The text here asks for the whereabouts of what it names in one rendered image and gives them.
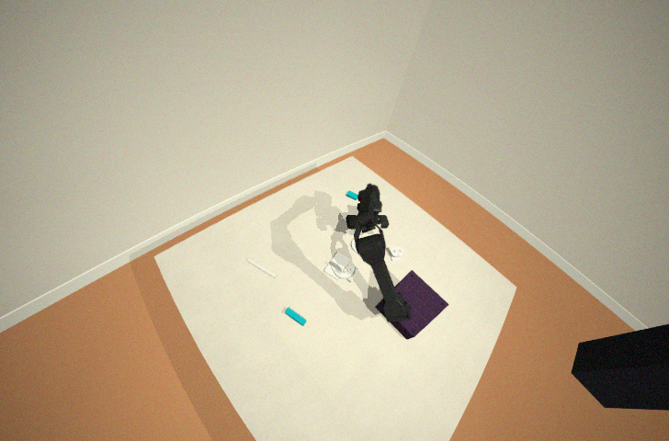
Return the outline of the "teal rectangular block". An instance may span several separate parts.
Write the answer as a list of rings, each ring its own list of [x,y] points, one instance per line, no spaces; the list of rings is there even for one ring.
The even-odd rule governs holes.
[[[298,322],[302,326],[304,326],[305,323],[306,323],[305,319],[302,319],[298,313],[296,313],[295,311],[293,311],[290,308],[287,308],[287,310],[285,311],[285,314],[287,314],[289,317],[291,317],[293,320],[295,320],[296,322]]]

